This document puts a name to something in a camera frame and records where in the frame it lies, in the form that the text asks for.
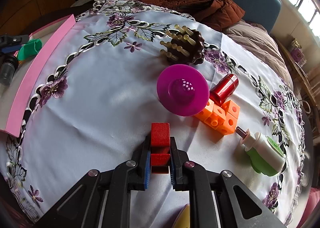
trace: pink board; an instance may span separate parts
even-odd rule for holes
[[[45,63],[47,62],[48,58],[51,56],[56,46],[67,34],[67,32],[73,27],[76,21],[72,14],[67,17],[61,18],[57,21],[54,21],[36,31],[36,32],[39,32],[40,30],[46,27],[49,27],[55,23],[58,23],[59,21],[62,21],[66,18],[67,20],[54,32],[54,34],[45,43],[45,45],[42,47],[38,55],[32,61],[32,64],[30,65],[27,73],[25,74],[19,86],[19,89],[16,93],[16,96],[13,100],[13,104],[10,109],[6,128],[3,130],[15,137],[19,137],[20,135],[20,127],[22,124],[23,114],[24,114],[29,96],[32,92],[32,88],[35,85],[36,80],[42,68],[44,67]]]

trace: red cup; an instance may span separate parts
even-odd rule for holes
[[[219,83],[210,90],[210,99],[221,106],[235,91],[239,84],[238,78],[233,74],[227,74]]]

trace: purple plastic plate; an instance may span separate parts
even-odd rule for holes
[[[198,114],[209,100],[205,78],[193,67],[181,64],[169,66],[161,72],[157,93],[162,105],[180,116]]]

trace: peg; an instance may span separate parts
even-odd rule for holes
[[[172,53],[171,53],[171,52],[167,52],[167,57],[168,57],[168,58],[172,58],[172,59],[173,59],[173,60],[175,60],[175,61],[177,61],[177,60],[178,60],[178,57],[176,57],[176,56],[172,55]]]
[[[184,38],[185,40],[187,40],[191,45],[193,45],[193,46],[196,45],[196,42],[195,42],[193,39],[191,39],[191,38],[189,37],[189,35],[185,34],[185,35],[183,36],[183,38]]]
[[[193,35],[193,32],[191,30],[188,29],[187,26],[182,26],[182,29],[186,31],[186,33],[189,35],[189,36],[192,36]]]
[[[166,48],[170,48],[171,47],[171,42],[165,43],[164,41],[160,41],[160,44],[165,46]]]
[[[185,55],[186,57],[190,56],[190,53],[188,51],[184,50],[182,46],[178,46],[177,50],[179,52],[181,52],[183,55]]]
[[[183,29],[180,28],[180,26],[178,24],[175,24],[174,26],[177,30],[179,30],[182,34],[185,33],[185,31]]]
[[[165,32],[169,37],[173,38],[174,40],[177,40],[178,37],[175,33],[171,33],[170,31]]]
[[[181,40],[182,42],[186,43],[187,41],[183,38],[182,35],[177,36],[178,40]]]
[[[177,39],[178,39],[178,36],[177,36],[175,33],[172,33],[172,38],[173,38],[174,40],[177,40]]]

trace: white tablecloth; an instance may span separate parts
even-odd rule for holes
[[[36,81],[22,138],[0,135],[0,171],[32,221],[90,169],[102,172],[130,159],[152,122],[168,122],[191,160],[210,171],[231,170],[289,223],[300,192],[303,123],[298,101],[272,69],[227,36],[165,8],[101,1],[77,20]],[[241,107],[238,126],[282,144],[287,159],[281,174],[256,173],[237,134],[221,136],[158,101],[156,81],[168,66],[159,37],[170,41],[164,33],[175,24],[202,33],[205,60],[195,68],[209,87],[228,72],[238,76],[230,97]],[[152,175],[147,191],[132,193],[130,227],[162,227],[186,203],[188,193],[173,191],[169,175]]]

